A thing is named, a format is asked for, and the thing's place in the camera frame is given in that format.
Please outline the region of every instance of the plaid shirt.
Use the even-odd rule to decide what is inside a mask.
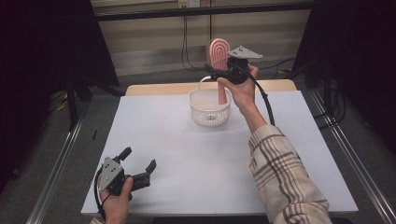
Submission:
[[[250,170],[270,222],[331,223],[329,203],[308,178],[289,139],[275,126],[261,126],[249,139]]]

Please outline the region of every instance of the plastic basket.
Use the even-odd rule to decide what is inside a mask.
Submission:
[[[219,105],[218,89],[201,89],[200,84],[197,90],[190,92],[192,119],[206,127],[217,127],[227,121],[230,115],[231,92],[227,89],[225,90],[227,103]]]

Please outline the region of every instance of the pink object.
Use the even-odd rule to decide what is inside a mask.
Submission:
[[[209,55],[210,63],[214,69],[227,70],[228,52],[230,51],[230,45],[227,41],[217,38],[210,43]],[[225,95],[225,89],[223,85],[218,85],[219,89],[219,105],[227,103],[227,97]]]

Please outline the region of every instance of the white table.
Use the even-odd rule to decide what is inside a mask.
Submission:
[[[294,85],[290,85],[289,80],[282,81],[291,89],[267,92],[276,125],[296,147],[311,179],[329,200],[330,212],[357,211],[303,96],[295,87],[293,89]],[[216,83],[206,85],[204,88],[210,88],[215,87]],[[192,120],[188,94],[183,94],[195,89],[196,83],[134,87],[128,90],[129,96],[120,100],[102,158],[98,162],[99,167],[104,157],[117,156],[124,148],[131,147],[131,156],[121,165],[125,174],[135,175],[143,172],[149,162],[156,159],[158,166],[151,175],[151,186],[133,194],[131,215],[196,217],[265,214],[256,183],[248,169],[248,127],[234,104],[226,123],[218,128],[206,128]],[[134,90],[143,91],[134,94]],[[267,118],[262,98],[258,96],[256,101]],[[81,213],[97,216],[92,188]]]

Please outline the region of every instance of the person's hand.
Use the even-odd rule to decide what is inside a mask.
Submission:
[[[258,67],[249,64],[248,69],[254,78],[256,78],[259,74]],[[256,106],[254,100],[256,86],[250,78],[248,78],[244,83],[234,85],[228,79],[219,77],[218,83],[229,89],[233,94],[233,101],[235,102],[236,106],[238,106],[241,114],[245,116],[247,126],[252,133],[254,133],[262,125],[266,124],[265,119],[262,117],[262,114]]]
[[[259,74],[258,67],[249,64],[248,69],[254,78],[256,78]],[[254,95],[256,86],[254,85],[253,81],[250,80],[250,78],[248,78],[244,83],[234,85],[228,79],[219,77],[218,83],[230,90],[230,92],[233,94],[233,101],[239,107],[242,114],[244,114],[248,107],[255,105]]]
[[[128,217],[129,210],[129,193],[131,192],[134,180],[128,177],[122,186],[120,196],[110,195],[110,191],[105,189],[100,194],[100,199],[105,209],[106,224],[124,224]]]

